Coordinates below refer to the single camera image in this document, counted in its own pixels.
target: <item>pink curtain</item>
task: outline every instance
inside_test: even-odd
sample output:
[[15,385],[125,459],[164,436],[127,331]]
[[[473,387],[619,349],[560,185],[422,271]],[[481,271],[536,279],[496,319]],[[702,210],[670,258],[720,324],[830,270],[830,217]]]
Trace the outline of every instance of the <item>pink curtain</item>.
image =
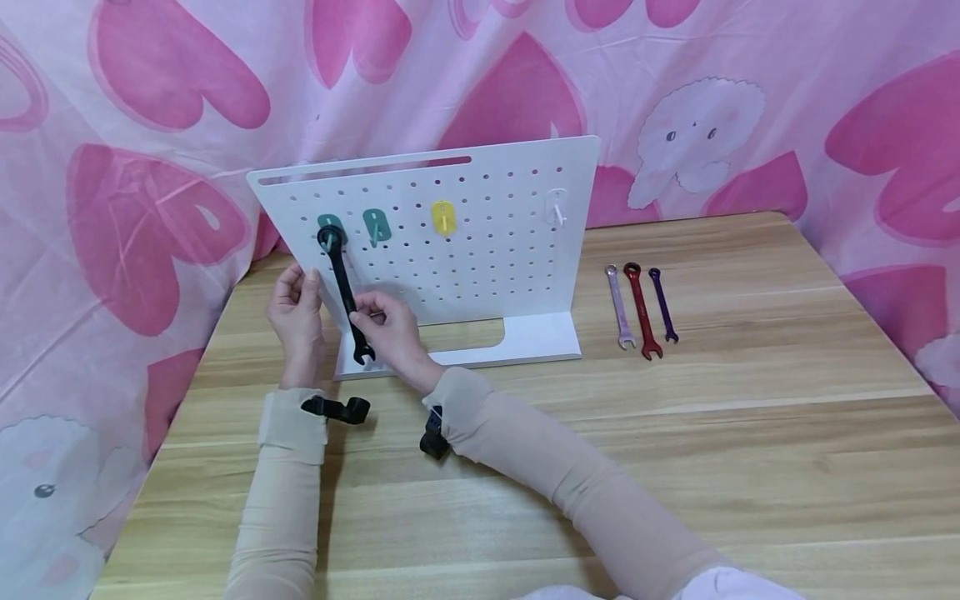
[[10,3],[0,588],[89,592],[277,243],[252,168],[595,133],[592,227],[780,210],[960,410],[957,22],[949,0]]

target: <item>yellow peg hook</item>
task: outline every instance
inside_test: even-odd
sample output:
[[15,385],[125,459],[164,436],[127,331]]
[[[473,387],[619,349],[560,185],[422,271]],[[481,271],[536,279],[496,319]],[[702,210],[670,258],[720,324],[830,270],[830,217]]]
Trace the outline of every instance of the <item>yellow peg hook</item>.
[[430,214],[433,215],[433,228],[443,237],[450,237],[457,230],[457,215],[450,202],[446,200],[434,202],[430,207]]

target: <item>hand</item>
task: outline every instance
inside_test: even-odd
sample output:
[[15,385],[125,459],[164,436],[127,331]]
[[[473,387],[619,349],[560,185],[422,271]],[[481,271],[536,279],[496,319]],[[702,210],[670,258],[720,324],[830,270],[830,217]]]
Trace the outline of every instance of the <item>hand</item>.
[[304,275],[294,263],[276,280],[267,318],[283,346],[281,390],[320,387],[320,364],[326,354],[320,305],[316,269]]
[[355,300],[357,312],[350,313],[350,322],[367,336],[376,356],[421,394],[432,393],[444,368],[423,349],[410,307],[383,292],[360,294]]

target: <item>red wrench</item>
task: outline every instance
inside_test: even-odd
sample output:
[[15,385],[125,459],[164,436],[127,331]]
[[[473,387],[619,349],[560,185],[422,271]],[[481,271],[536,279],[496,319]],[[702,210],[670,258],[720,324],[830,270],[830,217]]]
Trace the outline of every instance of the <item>red wrench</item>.
[[643,290],[640,289],[640,266],[635,262],[628,262],[623,266],[623,273],[630,280],[630,287],[634,290],[636,315],[640,317],[640,331],[643,332],[643,348],[640,349],[640,354],[643,354],[643,358],[647,360],[654,359],[651,352],[663,358],[663,349],[654,339],[654,330],[650,326],[650,317],[647,315],[647,305],[643,302]]

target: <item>wooden table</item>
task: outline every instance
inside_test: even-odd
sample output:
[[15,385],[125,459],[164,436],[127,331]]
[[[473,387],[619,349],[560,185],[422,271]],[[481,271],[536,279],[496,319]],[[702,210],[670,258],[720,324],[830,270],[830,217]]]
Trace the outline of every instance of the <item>wooden table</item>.
[[[663,270],[681,342],[662,361],[616,344],[604,267],[629,260]],[[220,597],[262,398],[281,367],[263,307],[288,261],[258,263],[233,292],[95,600]],[[574,313],[583,360],[484,374],[614,458],[734,560],[810,598],[957,597],[960,426],[785,218],[588,231]],[[491,343],[498,327],[425,337],[433,348],[465,334]],[[545,501],[468,461],[421,454],[424,411],[398,381],[332,391],[373,411],[365,425],[330,426],[317,598],[510,598],[548,584],[614,595]]]

